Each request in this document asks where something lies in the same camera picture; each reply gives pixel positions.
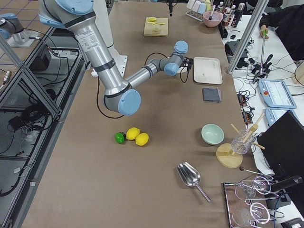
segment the blue joint cap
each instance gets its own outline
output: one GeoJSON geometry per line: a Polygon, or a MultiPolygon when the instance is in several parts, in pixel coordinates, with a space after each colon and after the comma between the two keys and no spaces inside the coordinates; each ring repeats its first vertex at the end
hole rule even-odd
{"type": "Polygon", "coordinates": [[[75,15],[85,15],[92,11],[94,0],[55,0],[65,11],[75,15]]]}
{"type": "Polygon", "coordinates": [[[43,17],[40,14],[39,14],[39,18],[40,18],[40,22],[42,24],[45,24],[45,25],[48,25],[48,26],[52,26],[52,27],[55,27],[55,28],[59,28],[59,29],[60,28],[61,29],[65,29],[66,28],[62,23],[60,23],[60,22],[58,22],[56,20],[53,20],[51,18],[43,17]]]}
{"type": "Polygon", "coordinates": [[[188,52],[188,44],[183,40],[177,41],[174,50],[180,54],[186,54],[188,52]]]}
{"type": "Polygon", "coordinates": [[[4,19],[17,19],[17,16],[13,13],[4,13],[4,14],[0,15],[0,17],[2,17],[4,19]]]}
{"type": "Polygon", "coordinates": [[[6,30],[0,29],[0,36],[2,36],[3,39],[8,39],[11,34],[6,30]]]}
{"type": "Polygon", "coordinates": [[[127,90],[119,100],[118,111],[123,115],[133,115],[141,105],[141,96],[135,89],[127,90]]]}
{"type": "Polygon", "coordinates": [[[176,63],[167,63],[163,70],[167,75],[175,76],[179,68],[179,65],[177,65],[176,63]]]}

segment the black computer screen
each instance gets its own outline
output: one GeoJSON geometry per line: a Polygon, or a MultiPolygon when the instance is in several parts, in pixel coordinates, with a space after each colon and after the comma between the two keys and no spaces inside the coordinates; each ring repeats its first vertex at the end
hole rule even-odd
{"type": "MultiPolygon", "coordinates": [[[[275,180],[299,175],[304,178],[304,127],[292,112],[286,112],[257,138],[275,180]]],[[[286,189],[287,194],[304,216],[304,183],[286,189]]]]}

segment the yellow cutting board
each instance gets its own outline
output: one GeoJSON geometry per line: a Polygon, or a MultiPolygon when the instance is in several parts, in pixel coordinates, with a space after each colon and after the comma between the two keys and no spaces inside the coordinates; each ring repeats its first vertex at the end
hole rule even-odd
{"type": "Polygon", "coordinates": [[[143,35],[149,37],[167,37],[168,36],[168,18],[156,18],[155,22],[163,22],[164,25],[152,25],[145,21],[143,35]]]}

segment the scoop handle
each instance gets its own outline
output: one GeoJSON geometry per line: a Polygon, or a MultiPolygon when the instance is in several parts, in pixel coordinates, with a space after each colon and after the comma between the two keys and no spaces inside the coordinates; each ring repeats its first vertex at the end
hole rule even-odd
{"type": "Polygon", "coordinates": [[[208,203],[211,202],[211,199],[207,196],[207,194],[204,192],[204,190],[200,187],[200,185],[196,185],[196,187],[199,189],[199,192],[203,195],[203,197],[207,200],[208,203]]]}

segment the green bowl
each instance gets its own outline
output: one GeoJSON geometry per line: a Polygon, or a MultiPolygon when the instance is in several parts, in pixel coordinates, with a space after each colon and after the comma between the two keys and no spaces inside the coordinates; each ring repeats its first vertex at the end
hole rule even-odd
{"type": "Polygon", "coordinates": [[[201,137],[206,143],[216,145],[224,140],[224,132],[215,124],[207,124],[201,129],[201,137]]]}

